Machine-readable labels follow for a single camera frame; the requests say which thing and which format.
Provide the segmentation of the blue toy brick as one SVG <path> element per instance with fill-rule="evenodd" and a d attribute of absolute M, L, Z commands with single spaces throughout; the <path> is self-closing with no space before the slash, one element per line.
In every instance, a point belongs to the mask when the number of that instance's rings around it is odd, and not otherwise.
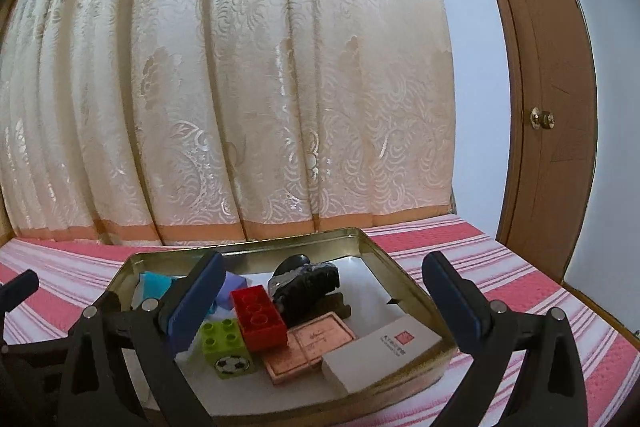
<path fill-rule="evenodd" d="M 160 299 L 168 291 L 171 284 L 178 280 L 179 277 L 170 277 L 151 271 L 143 272 L 139 277 L 136 295 L 140 301 L 149 298 Z"/>

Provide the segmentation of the brass door knob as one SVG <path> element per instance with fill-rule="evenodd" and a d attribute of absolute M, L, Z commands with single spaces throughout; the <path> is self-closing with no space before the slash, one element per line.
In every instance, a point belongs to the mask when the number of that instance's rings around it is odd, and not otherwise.
<path fill-rule="evenodd" d="M 534 107 L 529 113 L 529 122 L 534 130 L 551 130 L 555 126 L 554 115 L 548 110 Z"/>

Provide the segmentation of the purple toy brick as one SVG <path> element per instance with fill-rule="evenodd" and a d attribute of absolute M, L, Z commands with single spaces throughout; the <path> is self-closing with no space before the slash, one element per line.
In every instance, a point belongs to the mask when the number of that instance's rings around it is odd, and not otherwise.
<path fill-rule="evenodd" d="M 224 277 L 224 283 L 218 291 L 212 306 L 209 308 L 209 313 L 214 314 L 219 308 L 231 311 L 234 308 L 232 303 L 231 293 L 238 289 L 245 288 L 247 286 L 247 279 L 242 275 L 236 275 L 227 271 Z"/>

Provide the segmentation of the white card box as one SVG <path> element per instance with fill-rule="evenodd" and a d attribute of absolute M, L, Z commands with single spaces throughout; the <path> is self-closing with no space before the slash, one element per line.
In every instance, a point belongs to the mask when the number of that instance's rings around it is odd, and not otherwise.
<path fill-rule="evenodd" d="M 404 315 L 323 355 L 322 374 L 338 393 L 353 395 L 405 369 L 440 340 L 417 319 Z"/>

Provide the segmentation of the cream floral curtain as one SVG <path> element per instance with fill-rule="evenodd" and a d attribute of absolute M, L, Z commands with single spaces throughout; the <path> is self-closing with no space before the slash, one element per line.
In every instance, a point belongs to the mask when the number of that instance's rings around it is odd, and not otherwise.
<path fill-rule="evenodd" d="M 444 215 L 444 0 L 1 0 L 1 223 L 178 245 Z"/>

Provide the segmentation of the red toy brick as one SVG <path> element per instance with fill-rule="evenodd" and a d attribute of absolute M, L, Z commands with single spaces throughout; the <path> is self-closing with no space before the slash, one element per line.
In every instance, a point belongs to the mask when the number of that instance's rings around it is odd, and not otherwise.
<path fill-rule="evenodd" d="M 232 291 L 231 299 L 248 351 L 264 352 L 288 343 L 288 329 L 264 286 Z"/>

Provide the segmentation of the dark brown wooden stand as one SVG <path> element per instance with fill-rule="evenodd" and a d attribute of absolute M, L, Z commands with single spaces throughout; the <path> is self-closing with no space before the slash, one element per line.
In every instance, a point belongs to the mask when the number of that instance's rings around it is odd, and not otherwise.
<path fill-rule="evenodd" d="M 352 307 L 345 303 L 342 293 L 333 293 L 306 305 L 284 308 L 281 317 L 286 326 L 292 329 L 330 312 L 340 319 L 348 319 L 352 315 Z"/>

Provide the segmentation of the brown wooden door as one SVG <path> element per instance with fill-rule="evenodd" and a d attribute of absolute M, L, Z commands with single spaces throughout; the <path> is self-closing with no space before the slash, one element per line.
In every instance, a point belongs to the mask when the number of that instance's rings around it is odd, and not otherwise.
<path fill-rule="evenodd" d="M 499 242 L 563 280 L 584 223 L 597 148 L 597 90 L 579 0 L 497 0 L 510 80 L 511 138 Z M 534 107 L 554 115 L 534 130 Z"/>

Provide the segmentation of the green toy brick with football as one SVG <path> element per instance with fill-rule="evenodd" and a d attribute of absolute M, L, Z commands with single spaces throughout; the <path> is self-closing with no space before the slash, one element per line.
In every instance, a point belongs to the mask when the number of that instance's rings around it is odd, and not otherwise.
<path fill-rule="evenodd" d="M 237 319 L 206 321 L 200 333 L 205 360 L 219 378 L 230 379 L 254 372 L 256 366 L 244 343 Z"/>

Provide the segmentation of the black white small object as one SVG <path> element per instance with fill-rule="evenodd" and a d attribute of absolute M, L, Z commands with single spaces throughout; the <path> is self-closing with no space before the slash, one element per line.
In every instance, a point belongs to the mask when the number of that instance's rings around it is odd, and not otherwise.
<path fill-rule="evenodd" d="M 314 263 L 304 254 L 286 258 L 268 282 L 268 294 L 280 309 L 298 299 L 317 300 L 340 287 L 340 272 L 329 261 Z"/>

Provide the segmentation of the gold metal tin tray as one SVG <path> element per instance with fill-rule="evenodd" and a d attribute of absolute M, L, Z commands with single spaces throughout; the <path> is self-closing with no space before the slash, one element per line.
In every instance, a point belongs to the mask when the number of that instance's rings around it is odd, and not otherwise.
<path fill-rule="evenodd" d="M 431 387 L 454 354 L 433 301 L 358 229 L 221 246 L 178 362 L 221 426 L 329 426 Z"/>

